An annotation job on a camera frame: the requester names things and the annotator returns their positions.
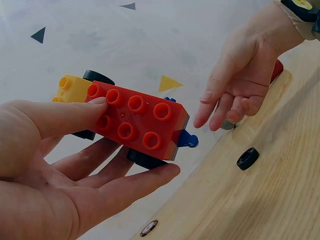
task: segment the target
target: wooden board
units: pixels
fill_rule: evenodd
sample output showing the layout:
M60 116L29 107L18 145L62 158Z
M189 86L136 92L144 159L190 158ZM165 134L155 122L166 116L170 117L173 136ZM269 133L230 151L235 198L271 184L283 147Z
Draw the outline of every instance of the wooden board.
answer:
M320 43L299 46L284 68L259 113L223 136L150 219L158 226L132 240L320 239ZM250 147L260 157L241 171Z

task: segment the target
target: metal screw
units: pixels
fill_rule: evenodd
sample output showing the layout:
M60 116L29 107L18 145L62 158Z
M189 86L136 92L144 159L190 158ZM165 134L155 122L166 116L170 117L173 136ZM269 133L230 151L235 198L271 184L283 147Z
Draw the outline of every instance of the metal screw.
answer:
M235 127L236 125L234 123L229 122L228 120L225 120L221 126L223 130L230 130L230 129L234 129Z
M146 227L144 227L144 229L142 229L142 231L140 232L140 237L147 236L153 229L155 229L158 223L159 221L157 219L150 222Z

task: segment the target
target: red building block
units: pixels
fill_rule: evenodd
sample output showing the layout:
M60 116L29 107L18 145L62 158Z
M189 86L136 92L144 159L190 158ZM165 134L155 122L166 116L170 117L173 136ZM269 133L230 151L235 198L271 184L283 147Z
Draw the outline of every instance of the red building block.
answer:
M174 160L189 115L176 102L94 81L86 102L105 97L108 109L93 132L160 160Z
M276 80L276 78L283 72L283 70L284 70L284 65L277 59L274 64L274 69L271 76L270 84L272 84L274 80Z

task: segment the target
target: black triangle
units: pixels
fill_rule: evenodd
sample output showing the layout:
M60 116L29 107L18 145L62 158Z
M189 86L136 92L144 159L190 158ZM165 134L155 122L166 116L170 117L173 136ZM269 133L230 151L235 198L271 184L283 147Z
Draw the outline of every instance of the black triangle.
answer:
M45 30L46 30L46 27L44 27L41 30L37 31L31 37L33 39L37 40L39 43L43 44L44 43L44 37L45 37Z
M124 7L124 8L127 8L127 9L132 9L132 10L136 10L136 3L130 3L130 4L127 4L127 5L122 5L120 7Z

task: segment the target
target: sleeve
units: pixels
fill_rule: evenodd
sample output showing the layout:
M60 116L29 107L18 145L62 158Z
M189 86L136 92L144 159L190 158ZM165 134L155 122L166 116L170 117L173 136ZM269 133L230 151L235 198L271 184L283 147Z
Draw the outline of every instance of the sleeve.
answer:
M300 4L301 7L310 10L311 8L320 8L320 0L292 0L295 4ZM301 20L296 14L294 14L289 8L281 3L281 0L273 0L291 19L293 25L297 29L297 31L301 34L301 36L305 40L315 40L318 39L320 41L320 32L312 31L314 26L314 22L305 22Z

